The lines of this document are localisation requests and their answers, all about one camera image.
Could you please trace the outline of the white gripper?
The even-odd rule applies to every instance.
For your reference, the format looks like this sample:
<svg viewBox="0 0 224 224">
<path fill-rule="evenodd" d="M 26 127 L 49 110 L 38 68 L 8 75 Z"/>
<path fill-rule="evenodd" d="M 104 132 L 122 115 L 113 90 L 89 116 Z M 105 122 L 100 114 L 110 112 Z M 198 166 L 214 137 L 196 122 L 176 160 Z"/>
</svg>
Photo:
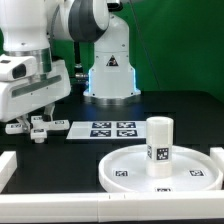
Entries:
<svg viewBox="0 0 224 224">
<path fill-rule="evenodd" d="M 42 80 L 33 83 L 28 78 L 14 82 L 0 82 L 0 121 L 8 122 L 16 118 L 24 133 L 31 131 L 32 125 L 27 113 L 45 106 L 43 120 L 53 120 L 53 102 L 69 95 L 71 91 L 65 62 L 57 60 L 52 71 Z"/>
</svg>

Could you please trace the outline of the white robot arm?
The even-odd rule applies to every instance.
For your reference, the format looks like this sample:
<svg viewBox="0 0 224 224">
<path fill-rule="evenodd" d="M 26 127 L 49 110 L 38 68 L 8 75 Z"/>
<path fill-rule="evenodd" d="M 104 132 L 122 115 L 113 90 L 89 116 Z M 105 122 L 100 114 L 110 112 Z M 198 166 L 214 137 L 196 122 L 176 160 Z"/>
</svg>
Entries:
<svg viewBox="0 0 224 224">
<path fill-rule="evenodd" d="M 0 122 L 8 134 L 69 128 L 52 118 L 55 102 L 71 91 L 65 61 L 52 57 L 52 40 L 94 44 L 86 100 L 121 104 L 140 95 L 129 27 L 113 14 L 121 6 L 122 0 L 0 0 Z"/>
</svg>

